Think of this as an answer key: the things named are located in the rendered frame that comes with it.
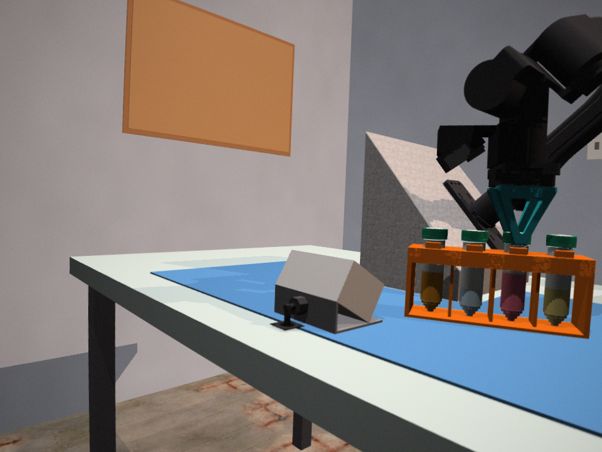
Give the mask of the blue bench mat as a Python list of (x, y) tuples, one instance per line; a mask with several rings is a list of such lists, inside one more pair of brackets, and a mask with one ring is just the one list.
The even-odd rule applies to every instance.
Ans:
[[(150, 272), (242, 309), (274, 312), (283, 262)], [(404, 317), (405, 291), (384, 287), (372, 317), (333, 334), (296, 328), (494, 401), (602, 438), (602, 304), (589, 339)]]

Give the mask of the green screw cap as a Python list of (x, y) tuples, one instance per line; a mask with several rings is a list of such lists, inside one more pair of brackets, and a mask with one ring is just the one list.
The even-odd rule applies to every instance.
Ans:
[(559, 248), (576, 248), (577, 236), (547, 234), (546, 246)]
[(461, 241), (487, 243), (488, 231), (482, 230), (462, 230)]
[[(531, 244), (532, 237), (529, 239), (526, 245)], [(514, 244), (510, 232), (503, 232), (502, 242), (506, 244)]]
[(422, 238), (446, 240), (448, 238), (448, 229), (422, 228)]

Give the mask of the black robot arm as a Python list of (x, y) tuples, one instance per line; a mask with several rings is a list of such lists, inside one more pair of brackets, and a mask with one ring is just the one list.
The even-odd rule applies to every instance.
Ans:
[[(560, 85), (548, 70), (562, 85)], [(445, 173), (486, 151), (487, 169), (502, 163), (528, 163), (530, 123), (548, 122), (549, 88), (572, 104), (592, 96), (547, 135), (546, 162), (561, 164), (602, 132), (602, 17), (560, 18), (522, 54), (506, 46), (471, 70), (464, 96), (474, 109), (499, 118), (497, 125), (440, 126), (437, 162)], [(533, 93), (533, 94), (532, 94)], [(443, 185), (477, 230), (488, 231), (491, 249), (504, 250), (497, 214), (487, 191), (477, 200), (460, 181)]]

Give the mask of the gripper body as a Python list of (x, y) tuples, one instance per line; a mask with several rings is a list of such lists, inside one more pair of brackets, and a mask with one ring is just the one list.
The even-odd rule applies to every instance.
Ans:
[[(530, 123), (528, 163), (502, 163), (488, 169), (488, 187), (496, 185), (525, 185), (555, 187), (556, 175), (560, 175), (561, 164), (545, 163), (547, 148), (547, 124)], [(515, 181), (526, 180), (526, 181)]]

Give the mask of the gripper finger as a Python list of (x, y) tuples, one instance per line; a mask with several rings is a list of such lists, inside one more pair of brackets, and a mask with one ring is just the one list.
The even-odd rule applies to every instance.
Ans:
[[(507, 222), (505, 220), (505, 216), (502, 211), (495, 188), (487, 188), (487, 193), (490, 198), (490, 201), (492, 202), (494, 210), (498, 216), (499, 222), (502, 226), (502, 230), (504, 232), (509, 232), (509, 229), (507, 227)], [(537, 203), (538, 203), (538, 199), (537, 198), (513, 198), (513, 197), (511, 199), (525, 199), (526, 200), (524, 210), (523, 210), (521, 218), (518, 222), (519, 232), (523, 232)]]
[[(525, 186), (525, 185), (496, 185), (495, 190), (509, 228), (513, 243), (526, 245), (540, 219), (556, 195), (557, 187)], [(523, 231), (519, 232), (511, 198), (537, 198), (538, 203)]]

